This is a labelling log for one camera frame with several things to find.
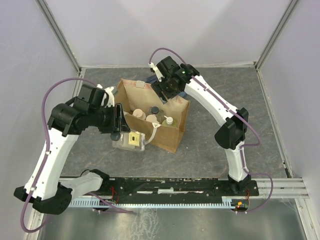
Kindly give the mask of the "clear bottle black cap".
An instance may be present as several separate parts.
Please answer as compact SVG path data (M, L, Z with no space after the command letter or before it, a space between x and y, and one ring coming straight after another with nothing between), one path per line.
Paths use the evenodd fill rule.
M149 109L148 109L148 113L150 115L155 115L160 121L163 121L163 118L164 118L164 115L165 115L165 112L163 109L157 107L157 106L151 106Z
M129 151L145 150L145 134L139 131L113 133L111 135L112 147Z

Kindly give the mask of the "cream jar with lid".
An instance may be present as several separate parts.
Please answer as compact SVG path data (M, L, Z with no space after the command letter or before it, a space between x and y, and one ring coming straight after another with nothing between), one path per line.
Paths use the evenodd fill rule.
M146 119L146 114L143 110L141 110L140 108L136 108L132 115L138 119L142 119L142 120L145 120Z

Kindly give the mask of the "brown canvas tote bag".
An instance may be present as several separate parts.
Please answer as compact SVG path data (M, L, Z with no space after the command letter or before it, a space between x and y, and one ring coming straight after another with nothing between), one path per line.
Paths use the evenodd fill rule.
M121 79L117 85L118 93L115 95L115 102L121 103L128 126L135 131L145 134L149 142L168 152L175 153L186 131L187 117L189 113L190 101L180 96L175 96L163 104L161 99L152 89L149 83L136 80ZM134 110L140 109L147 116L151 107L158 107L164 111L164 115L172 117L177 122L176 127L160 125L154 128L153 124L147 120L139 119L133 115Z

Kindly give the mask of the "small green pump bottle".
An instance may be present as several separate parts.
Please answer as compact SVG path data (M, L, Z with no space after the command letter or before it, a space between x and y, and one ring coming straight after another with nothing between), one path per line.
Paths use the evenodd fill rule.
M174 120L171 116L164 116L164 120L162 122L162 125L165 127L173 127L173 128L178 127L177 121Z

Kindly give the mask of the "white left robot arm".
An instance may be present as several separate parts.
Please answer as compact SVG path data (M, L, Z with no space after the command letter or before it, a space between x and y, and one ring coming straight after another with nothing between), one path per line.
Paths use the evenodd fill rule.
M29 181L15 189L13 195L17 199L31 203L40 213L59 215L76 198L90 192L106 195L110 191L109 175L98 169L65 183L59 179L71 148L88 127L110 134L113 141L130 132L123 106L115 102L116 94L114 86L102 88L83 84L78 96L52 109L45 123L49 140L44 143Z

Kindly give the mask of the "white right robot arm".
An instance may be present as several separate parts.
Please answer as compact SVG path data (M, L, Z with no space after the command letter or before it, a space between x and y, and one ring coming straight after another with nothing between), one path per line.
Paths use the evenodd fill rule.
M167 56L158 64L149 62L148 65L157 77L157 81L152 83L151 87L163 103L185 92L197 100L216 120L220 128L214 138L225 150L227 157L228 188L233 195L241 195L247 190L247 184L251 180L244 155L240 150L241 145L245 143L248 111L227 103L190 64L178 64L171 56Z

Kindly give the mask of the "blue and striped clothes pile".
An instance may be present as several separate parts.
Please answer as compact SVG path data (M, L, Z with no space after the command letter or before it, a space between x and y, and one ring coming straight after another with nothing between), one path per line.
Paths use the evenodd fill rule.
M156 82L157 80L158 80L157 76L153 75L153 76L147 77L145 82L148 84L152 84L152 83Z

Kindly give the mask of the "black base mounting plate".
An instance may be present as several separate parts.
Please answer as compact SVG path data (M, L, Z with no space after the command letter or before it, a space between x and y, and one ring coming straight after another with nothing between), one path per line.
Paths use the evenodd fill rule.
M258 196L255 180L244 184L219 178L110 178L98 196L114 196L118 204L220 204L222 197Z

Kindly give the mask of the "aluminium frame rail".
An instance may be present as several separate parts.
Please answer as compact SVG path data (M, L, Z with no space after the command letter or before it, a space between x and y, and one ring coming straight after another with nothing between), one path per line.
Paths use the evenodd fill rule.
M224 178L138 178L112 177L109 184L118 194L210 194L223 198L250 197L267 198L308 198L307 189L301 178L250 180L241 191L234 192L231 184Z

